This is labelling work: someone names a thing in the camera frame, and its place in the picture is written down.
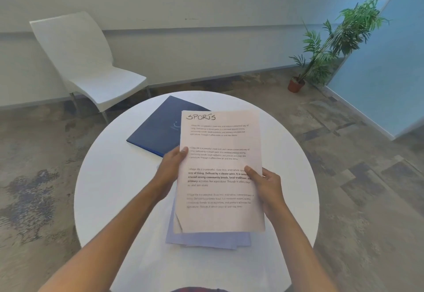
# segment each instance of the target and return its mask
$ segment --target white chair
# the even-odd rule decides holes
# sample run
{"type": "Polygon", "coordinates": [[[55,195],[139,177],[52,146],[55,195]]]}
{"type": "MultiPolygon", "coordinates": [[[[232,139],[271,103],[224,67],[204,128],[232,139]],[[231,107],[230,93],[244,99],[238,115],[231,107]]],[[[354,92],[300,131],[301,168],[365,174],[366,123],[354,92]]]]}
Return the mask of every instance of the white chair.
{"type": "Polygon", "coordinates": [[[146,88],[146,77],[113,66],[109,44],[97,23],[82,11],[30,21],[35,37],[58,70],[79,114],[74,92],[93,101],[108,123],[106,110],[146,88]]]}

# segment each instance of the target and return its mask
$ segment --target potted plant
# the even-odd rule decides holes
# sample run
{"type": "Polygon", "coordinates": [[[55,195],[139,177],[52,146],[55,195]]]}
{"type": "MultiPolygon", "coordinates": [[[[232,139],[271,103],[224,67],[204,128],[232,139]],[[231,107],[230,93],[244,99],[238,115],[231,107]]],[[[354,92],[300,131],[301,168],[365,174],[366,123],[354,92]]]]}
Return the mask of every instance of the potted plant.
{"type": "Polygon", "coordinates": [[[312,56],[308,64],[303,54],[290,56],[304,70],[299,76],[291,78],[289,91],[299,92],[305,85],[305,80],[314,85],[324,85],[328,81],[334,61],[340,53],[346,56],[353,50],[359,49],[359,44],[366,43],[374,29],[380,28],[383,22],[389,22],[386,18],[380,17],[377,2],[378,0],[365,0],[354,8],[343,9],[337,19],[341,16],[344,19],[334,31],[327,20],[323,28],[329,36],[322,45],[321,35],[315,31],[309,31],[305,25],[307,38],[303,40],[305,43],[303,50],[304,53],[312,53],[312,56]]]}

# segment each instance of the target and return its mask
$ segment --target tabletop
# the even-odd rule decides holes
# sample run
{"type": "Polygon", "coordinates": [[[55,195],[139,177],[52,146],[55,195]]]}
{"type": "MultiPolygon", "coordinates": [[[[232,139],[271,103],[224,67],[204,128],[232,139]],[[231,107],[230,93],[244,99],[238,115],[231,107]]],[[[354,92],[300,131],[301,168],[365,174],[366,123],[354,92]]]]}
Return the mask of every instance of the tabletop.
{"type": "MultiPolygon", "coordinates": [[[[148,99],[113,120],[94,141],[79,171],[74,214],[81,246],[87,244],[153,177],[161,157],[126,139],[168,96],[211,111],[260,110],[262,165],[280,175],[285,201],[313,245],[319,198],[311,166],[299,144],[276,119],[249,102],[206,91],[148,99]]],[[[166,244],[175,194],[153,209],[111,287],[113,292],[167,292],[186,286],[239,291],[284,291],[290,277],[271,223],[252,233],[252,246],[237,250],[166,244]]]]}

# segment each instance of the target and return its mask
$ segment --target chair leg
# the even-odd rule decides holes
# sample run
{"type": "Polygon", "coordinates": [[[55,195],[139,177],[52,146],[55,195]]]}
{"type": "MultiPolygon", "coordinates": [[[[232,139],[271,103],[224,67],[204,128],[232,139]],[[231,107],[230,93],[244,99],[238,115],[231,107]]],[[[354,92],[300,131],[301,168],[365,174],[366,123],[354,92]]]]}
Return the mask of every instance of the chair leg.
{"type": "Polygon", "coordinates": [[[103,112],[102,112],[102,116],[103,116],[103,118],[105,119],[106,124],[109,124],[109,119],[107,118],[106,111],[103,111],[103,112]]]}
{"type": "Polygon", "coordinates": [[[78,116],[78,118],[81,118],[81,111],[80,111],[80,109],[78,107],[77,99],[75,98],[74,93],[69,93],[69,94],[71,96],[72,102],[74,103],[74,106],[75,106],[75,109],[76,109],[76,112],[77,112],[77,116],[78,116]]]}
{"type": "Polygon", "coordinates": [[[148,86],[146,86],[146,92],[147,92],[147,96],[149,97],[149,99],[152,97],[152,95],[150,94],[150,89],[148,86]]]}

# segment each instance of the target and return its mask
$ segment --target paper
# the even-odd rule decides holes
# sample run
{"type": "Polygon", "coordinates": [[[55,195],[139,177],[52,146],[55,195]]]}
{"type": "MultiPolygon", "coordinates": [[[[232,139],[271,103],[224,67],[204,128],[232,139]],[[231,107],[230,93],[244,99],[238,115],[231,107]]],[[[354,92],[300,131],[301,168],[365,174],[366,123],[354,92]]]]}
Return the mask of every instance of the paper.
{"type": "Polygon", "coordinates": [[[174,233],[265,230],[246,165],[262,174],[259,112],[183,111],[174,233]]]}
{"type": "Polygon", "coordinates": [[[181,233],[175,234],[173,230],[175,202],[172,205],[166,243],[184,246],[202,246],[236,250],[238,246],[251,246],[250,233],[181,233]]]}

